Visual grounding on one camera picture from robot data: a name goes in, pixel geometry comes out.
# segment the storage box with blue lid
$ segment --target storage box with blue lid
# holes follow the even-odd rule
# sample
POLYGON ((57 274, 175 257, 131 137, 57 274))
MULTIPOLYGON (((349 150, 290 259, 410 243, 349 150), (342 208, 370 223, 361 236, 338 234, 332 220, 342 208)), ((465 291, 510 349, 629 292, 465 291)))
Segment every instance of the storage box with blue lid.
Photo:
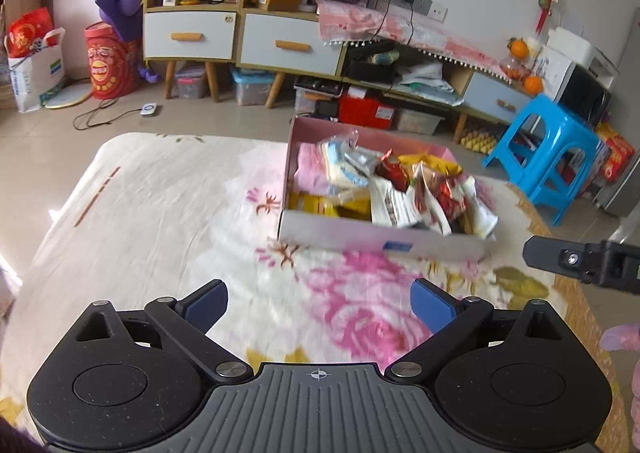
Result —
POLYGON ((273 72, 231 67, 231 75, 236 83, 236 100, 239 105, 263 105, 269 97, 273 72))

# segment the blue plastic stool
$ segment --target blue plastic stool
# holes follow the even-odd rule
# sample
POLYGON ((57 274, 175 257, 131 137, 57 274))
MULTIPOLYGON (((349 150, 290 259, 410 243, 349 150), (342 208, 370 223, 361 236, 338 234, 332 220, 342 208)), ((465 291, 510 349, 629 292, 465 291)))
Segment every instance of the blue plastic stool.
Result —
POLYGON ((589 174, 598 143, 598 137, 583 120, 540 94, 518 114, 482 165, 486 167, 492 160, 499 160, 510 182, 522 189, 533 204, 544 204, 558 210, 554 219, 554 225, 557 225, 589 174), (514 141, 519 129, 532 115, 540 116, 545 123, 545 137, 535 151, 514 141), (582 150, 584 159, 574 180, 567 185, 556 171, 556 166, 572 148, 582 150), (523 158, 524 162, 518 162, 516 156, 523 158), (554 189, 545 185, 548 182, 554 189))

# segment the pink checkered cloth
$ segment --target pink checkered cloth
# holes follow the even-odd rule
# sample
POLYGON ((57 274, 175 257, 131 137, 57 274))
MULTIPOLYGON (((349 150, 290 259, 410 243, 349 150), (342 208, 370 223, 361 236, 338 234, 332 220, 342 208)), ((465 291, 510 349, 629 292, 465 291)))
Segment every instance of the pink checkered cloth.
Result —
POLYGON ((364 42, 376 33, 382 38, 426 51, 439 59, 450 59, 464 66, 487 72, 510 81, 500 69, 498 61, 487 56, 461 36, 447 32, 442 26, 421 14, 414 16, 414 34, 411 23, 404 16, 383 13, 332 0, 318 0, 320 38, 324 42, 364 42))

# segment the refrigerator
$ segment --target refrigerator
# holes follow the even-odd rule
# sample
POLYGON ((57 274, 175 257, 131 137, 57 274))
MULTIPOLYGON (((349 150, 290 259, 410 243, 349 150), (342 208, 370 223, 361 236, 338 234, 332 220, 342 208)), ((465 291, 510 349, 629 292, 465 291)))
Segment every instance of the refrigerator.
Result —
POLYGON ((618 70, 620 75, 611 90, 609 123, 636 149, 636 154, 620 179, 600 190, 596 203, 612 215, 626 217, 640 202, 640 8, 618 70))

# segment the drawer handle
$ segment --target drawer handle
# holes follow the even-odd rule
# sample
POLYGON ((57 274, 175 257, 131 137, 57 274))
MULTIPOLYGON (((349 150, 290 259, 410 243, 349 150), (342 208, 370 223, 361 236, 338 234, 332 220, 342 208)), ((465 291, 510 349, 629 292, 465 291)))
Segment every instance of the drawer handle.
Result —
POLYGON ((276 47, 284 50, 295 50, 296 52, 311 52, 311 45, 308 43, 287 42, 286 40, 276 40, 276 47))
POLYGON ((507 101, 503 101, 502 99, 498 99, 495 102, 499 107, 504 108, 505 110, 509 110, 510 112, 515 112, 517 110, 516 105, 511 105, 507 103, 507 101))
POLYGON ((176 42, 199 42, 202 40, 201 32, 172 32, 171 39, 176 42))

